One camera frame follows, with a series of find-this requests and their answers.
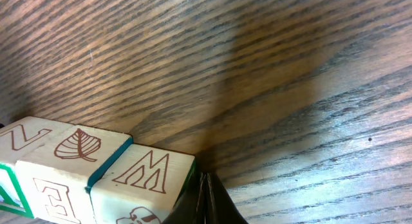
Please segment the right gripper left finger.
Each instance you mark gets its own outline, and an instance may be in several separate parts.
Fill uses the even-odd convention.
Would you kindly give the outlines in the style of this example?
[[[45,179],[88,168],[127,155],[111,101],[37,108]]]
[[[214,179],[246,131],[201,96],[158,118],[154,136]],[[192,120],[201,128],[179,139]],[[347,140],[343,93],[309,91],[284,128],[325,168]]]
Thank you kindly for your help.
[[[194,174],[162,224],[205,224],[205,174]]]

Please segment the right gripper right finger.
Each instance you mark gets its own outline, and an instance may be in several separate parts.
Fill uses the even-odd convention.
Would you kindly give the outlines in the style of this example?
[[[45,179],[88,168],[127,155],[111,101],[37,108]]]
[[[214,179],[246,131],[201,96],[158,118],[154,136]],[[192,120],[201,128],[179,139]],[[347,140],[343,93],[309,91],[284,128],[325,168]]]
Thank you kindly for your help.
[[[248,224],[216,174],[205,177],[206,224]]]

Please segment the white letter block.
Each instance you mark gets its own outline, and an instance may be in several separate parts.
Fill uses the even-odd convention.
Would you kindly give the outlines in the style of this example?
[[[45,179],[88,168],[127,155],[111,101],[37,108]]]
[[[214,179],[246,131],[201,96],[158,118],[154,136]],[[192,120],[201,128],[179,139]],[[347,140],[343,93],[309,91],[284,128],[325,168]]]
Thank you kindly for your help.
[[[130,145],[91,188],[96,223],[161,223],[195,165],[189,154]]]

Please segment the white patterned block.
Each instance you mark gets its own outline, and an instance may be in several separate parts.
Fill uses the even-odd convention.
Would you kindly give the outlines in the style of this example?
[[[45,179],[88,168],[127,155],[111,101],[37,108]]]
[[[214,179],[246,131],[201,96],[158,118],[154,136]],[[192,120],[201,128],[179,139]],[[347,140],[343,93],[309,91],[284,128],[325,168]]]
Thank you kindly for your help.
[[[16,169],[33,215],[53,223],[94,223],[91,188],[132,142],[125,133],[72,126],[24,155]]]

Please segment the green A block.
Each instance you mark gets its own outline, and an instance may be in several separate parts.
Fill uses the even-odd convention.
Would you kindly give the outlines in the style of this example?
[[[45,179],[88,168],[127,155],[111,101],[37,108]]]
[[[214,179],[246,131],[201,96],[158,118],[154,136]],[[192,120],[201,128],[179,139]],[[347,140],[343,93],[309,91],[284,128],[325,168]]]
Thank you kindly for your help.
[[[34,218],[16,163],[24,155],[59,135],[71,124],[25,117],[1,128],[1,210]]]

